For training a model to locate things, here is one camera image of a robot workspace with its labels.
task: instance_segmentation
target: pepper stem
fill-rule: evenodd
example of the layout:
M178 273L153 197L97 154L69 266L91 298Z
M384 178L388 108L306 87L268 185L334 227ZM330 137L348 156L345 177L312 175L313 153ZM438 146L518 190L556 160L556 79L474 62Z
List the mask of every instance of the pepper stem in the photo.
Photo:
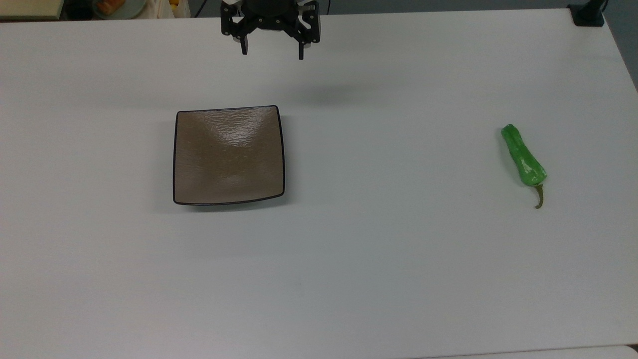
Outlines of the pepper stem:
M543 184L535 185L534 188L536 189L536 192L538 192L539 201L536 209L539 209L543 205Z

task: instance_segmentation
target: brown plate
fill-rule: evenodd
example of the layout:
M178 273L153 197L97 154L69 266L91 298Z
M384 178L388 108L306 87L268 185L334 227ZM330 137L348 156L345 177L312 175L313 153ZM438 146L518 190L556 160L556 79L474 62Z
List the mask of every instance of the brown plate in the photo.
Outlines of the brown plate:
M279 197L284 174L277 106L177 113L175 203L212 206Z

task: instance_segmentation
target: green chili pepper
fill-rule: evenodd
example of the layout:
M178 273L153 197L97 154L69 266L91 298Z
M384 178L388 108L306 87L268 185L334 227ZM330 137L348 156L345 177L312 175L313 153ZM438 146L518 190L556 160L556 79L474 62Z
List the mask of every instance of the green chili pepper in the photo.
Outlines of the green chili pepper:
M525 185L536 188L538 192L539 202L536 209L543 205L543 184L542 182L547 178L545 169L540 165L536 158L531 155L530 151L523 143L521 134L514 125L507 125L501 130L501 135L507 143L507 148L510 150L510 155L516 167L518 167L521 181Z

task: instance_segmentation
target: white surface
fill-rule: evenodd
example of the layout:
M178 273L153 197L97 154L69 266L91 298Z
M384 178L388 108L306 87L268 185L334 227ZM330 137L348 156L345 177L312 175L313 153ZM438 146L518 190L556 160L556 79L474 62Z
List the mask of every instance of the white surface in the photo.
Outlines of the white surface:
M446 356L446 359L638 359L628 346L525 351L522 353Z
M638 342L638 95L609 29L568 10L322 22L304 61L264 31L242 56L217 19L0 24L0 356ZM284 197L172 203L175 113L270 104ZM507 123L549 174L541 210Z

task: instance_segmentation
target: gray wall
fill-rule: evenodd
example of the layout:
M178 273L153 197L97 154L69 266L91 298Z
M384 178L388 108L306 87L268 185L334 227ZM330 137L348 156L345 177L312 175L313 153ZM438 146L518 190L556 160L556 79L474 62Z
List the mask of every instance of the gray wall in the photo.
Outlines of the gray wall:
M188 0L195 13L204 0ZM218 17L221 0L208 0L200 17ZM318 0L322 13L328 0ZM416 11L464 11L565 8L587 0L332 0L330 14L395 13ZM605 17L620 53L638 88L638 0L609 0Z

